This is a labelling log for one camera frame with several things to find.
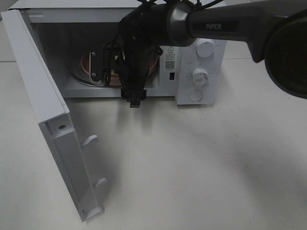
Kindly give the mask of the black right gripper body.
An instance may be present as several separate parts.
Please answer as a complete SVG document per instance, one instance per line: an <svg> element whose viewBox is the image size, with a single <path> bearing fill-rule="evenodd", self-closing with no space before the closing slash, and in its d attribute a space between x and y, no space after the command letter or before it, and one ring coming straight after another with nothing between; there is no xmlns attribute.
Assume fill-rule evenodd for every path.
<svg viewBox="0 0 307 230"><path fill-rule="evenodd" d="M119 23L123 39L122 62L127 71L120 72L125 91L142 91L150 69L150 62L156 47L158 26L143 16L128 14Z"/></svg>

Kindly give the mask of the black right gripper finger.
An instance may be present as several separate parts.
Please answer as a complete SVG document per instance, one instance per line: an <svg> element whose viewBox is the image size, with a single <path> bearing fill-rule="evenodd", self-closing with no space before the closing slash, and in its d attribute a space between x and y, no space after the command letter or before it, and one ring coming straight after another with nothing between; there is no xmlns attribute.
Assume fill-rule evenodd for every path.
<svg viewBox="0 0 307 230"><path fill-rule="evenodd" d="M134 107L139 108L141 105L141 101L145 100L147 97L147 91L141 90L141 91L135 91L134 92Z"/></svg>
<svg viewBox="0 0 307 230"><path fill-rule="evenodd" d="M126 89L122 88L121 89L121 98L123 100L126 100L126 102L130 103L130 108L134 108L135 104L134 104L134 99L132 97L133 95Z"/></svg>

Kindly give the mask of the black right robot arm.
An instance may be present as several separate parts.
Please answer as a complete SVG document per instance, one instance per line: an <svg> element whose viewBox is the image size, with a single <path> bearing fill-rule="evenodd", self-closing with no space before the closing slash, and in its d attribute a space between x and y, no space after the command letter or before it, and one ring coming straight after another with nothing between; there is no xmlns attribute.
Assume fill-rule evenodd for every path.
<svg viewBox="0 0 307 230"><path fill-rule="evenodd" d="M141 5L119 23L123 39L120 63L122 96L131 107L145 99L149 63L161 46L187 47L198 38L240 41L254 62L265 62L272 81L295 97L307 96L307 3L263 0L218 6L188 0L154 0Z"/></svg>

